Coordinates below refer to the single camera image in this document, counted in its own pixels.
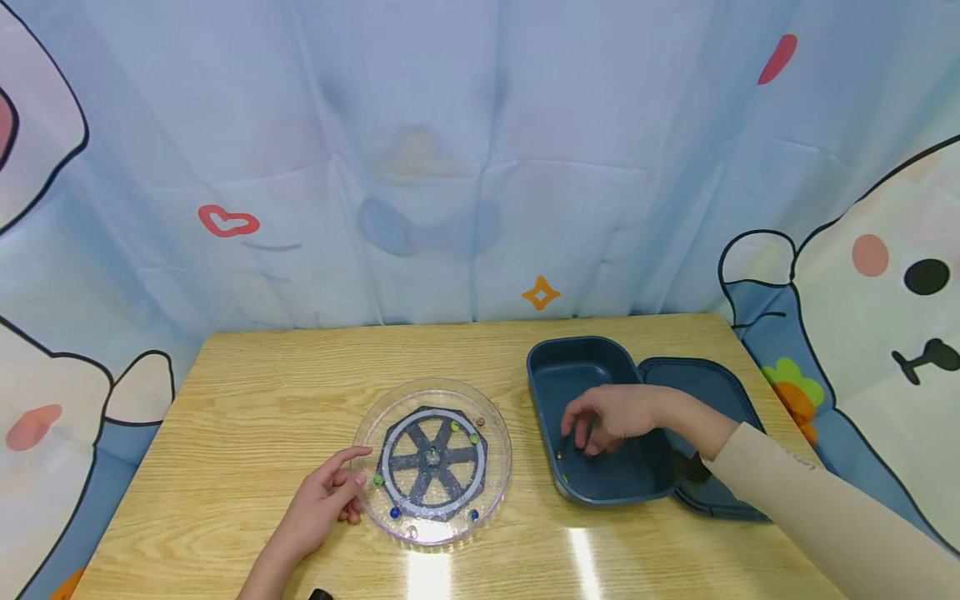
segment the left hand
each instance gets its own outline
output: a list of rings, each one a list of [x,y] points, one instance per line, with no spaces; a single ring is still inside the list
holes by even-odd
[[[367,476],[351,475],[344,464],[370,453],[362,445],[340,450],[307,475],[268,542],[271,549],[299,561],[324,543],[338,520],[359,523],[362,508],[356,496]]]

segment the orange star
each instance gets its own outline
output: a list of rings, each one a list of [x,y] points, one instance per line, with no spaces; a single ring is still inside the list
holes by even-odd
[[[534,287],[520,295],[528,299],[537,310],[543,310],[547,304],[560,297],[560,292],[550,287],[544,276],[539,276]]]

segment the hand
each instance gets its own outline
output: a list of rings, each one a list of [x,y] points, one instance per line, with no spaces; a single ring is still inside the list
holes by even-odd
[[[362,445],[340,450],[307,475],[268,546],[299,561],[326,540],[338,520],[359,523],[363,509],[356,496],[367,483],[367,476],[351,475],[344,463],[370,452]]]
[[[682,394],[678,390],[653,385],[605,385],[590,388],[566,405],[560,421],[564,437],[576,424],[574,445],[587,456],[613,452],[626,438],[642,436],[657,427],[664,398]],[[587,439],[589,420],[596,417]]]

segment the wooden table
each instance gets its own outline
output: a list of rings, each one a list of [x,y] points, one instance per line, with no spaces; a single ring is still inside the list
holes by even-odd
[[[597,334],[648,356],[700,356],[743,382],[767,431],[816,460],[727,324],[711,315],[225,333],[204,345],[75,600],[233,598],[302,477],[351,445],[378,397],[460,379],[510,428],[501,509],[466,545],[424,552],[366,520],[338,526],[287,598],[832,598],[773,525],[692,515],[671,499],[614,509],[563,500],[527,385],[540,340]]]

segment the clear plastic plate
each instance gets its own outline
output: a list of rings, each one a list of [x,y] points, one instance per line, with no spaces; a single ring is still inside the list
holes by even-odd
[[[373,448],[350,470],[367,475],[364,510],[384,531],[435,546],[483,525],[503,498],[512,450],[486,396],[454,379],[404,383],[380,398],[357,429]]]

